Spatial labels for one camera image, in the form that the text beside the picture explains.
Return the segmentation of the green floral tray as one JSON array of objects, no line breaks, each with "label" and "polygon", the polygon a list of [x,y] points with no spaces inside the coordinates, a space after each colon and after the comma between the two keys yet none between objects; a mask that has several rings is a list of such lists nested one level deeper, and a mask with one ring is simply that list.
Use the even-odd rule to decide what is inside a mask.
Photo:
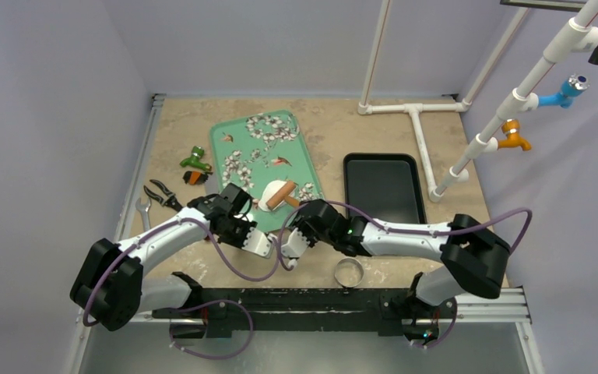
[{"label": "green floral tray", "polygon": [[292,181],[299,200],[324,193],[301,134],[297,118],[287,110],[258,113],[215,124],[209,131],[213,174],[208,183],[220,192],[232,183],[257,203],[275,180]]}]

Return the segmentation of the white dough ball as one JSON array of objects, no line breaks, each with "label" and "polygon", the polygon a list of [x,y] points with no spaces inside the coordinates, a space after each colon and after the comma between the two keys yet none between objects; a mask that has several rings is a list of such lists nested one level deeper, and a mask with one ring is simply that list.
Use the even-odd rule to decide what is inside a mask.
[{"label": "white dough ball", "polygon": [[265,212],[275,210],[279,205],[284,203],[285,199],[291,195],[294,189],[295,183],[292,181],[271,181],[265,187],[258,201],[258,208]]}]

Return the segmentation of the wooden rolling pin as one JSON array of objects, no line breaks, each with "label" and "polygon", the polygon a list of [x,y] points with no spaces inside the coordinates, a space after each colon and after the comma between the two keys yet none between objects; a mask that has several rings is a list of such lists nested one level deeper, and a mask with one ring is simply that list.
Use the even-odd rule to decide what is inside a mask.
[{"label": "wooden rolling pin", "polygon": [[292,181],[273,181],[268,184],[266,190],[269,190],[269,196],[266,198],[265,206],[273,211],[282,204],[287,204],[293,208],[300,206],[300,202],[293,196],[297,184]]}]

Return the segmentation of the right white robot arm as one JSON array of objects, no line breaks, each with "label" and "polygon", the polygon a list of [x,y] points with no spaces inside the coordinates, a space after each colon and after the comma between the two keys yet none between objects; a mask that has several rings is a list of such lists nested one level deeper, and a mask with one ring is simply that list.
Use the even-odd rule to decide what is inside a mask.
[{"label": "right white robot arm", "polygon": [[309,201],[284,224],[290,231],[278,244],[280,254],[298,259],[322,242],[345,256],[413,257],[441,264],[415,276],[406,296],[408,311],[424,317],[437,305],[469,293],[480,298],[500,296],[510,245],[466,214],[437,224],[397,224],[360,210],[343,216],[335,202]]}]

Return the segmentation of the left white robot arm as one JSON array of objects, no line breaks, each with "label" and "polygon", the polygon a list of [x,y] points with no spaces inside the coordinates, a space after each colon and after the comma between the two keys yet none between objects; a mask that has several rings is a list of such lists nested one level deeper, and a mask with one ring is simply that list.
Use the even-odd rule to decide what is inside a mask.
[{"label": "left white robot arm", "polygon": [[115,331],[136,314],[158,309],[172,309],[183,319],[196,316],[201,308],[196,283],[182,274],[162,280],[149,280],[147,275],[206,238],[257,256],[270,255],[265,233],[242,212],[251,201],[243,189],[229,184],[219,194],[190,201],[172,218],[142,234],[119,242],[106,238],[95,242],[69,293],[83,308],[85,324]]}]

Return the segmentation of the metal scraper wooden handle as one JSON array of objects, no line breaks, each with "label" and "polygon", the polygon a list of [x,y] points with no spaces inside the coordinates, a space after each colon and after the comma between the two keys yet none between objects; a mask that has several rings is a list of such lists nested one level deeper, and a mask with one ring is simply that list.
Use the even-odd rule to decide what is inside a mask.
[{"label": "metal scraper wooden handle", "polygon": [[[218,178],[218,175],[214,174],[214,175],[210,175],[207,179],[207,181],[204,183],[204,188],[205,188],[205,196],[218,196],[220,194],[220,179]],[[210,229],[210,234],[213,236],[211,240],[211,242],[214,244],[216,243],[216,237],[215,235],[211,232],[211,223],[207,224],[208,228]],[[209,235],[206,236],[205,238],[206,241],[209,240]]]}]

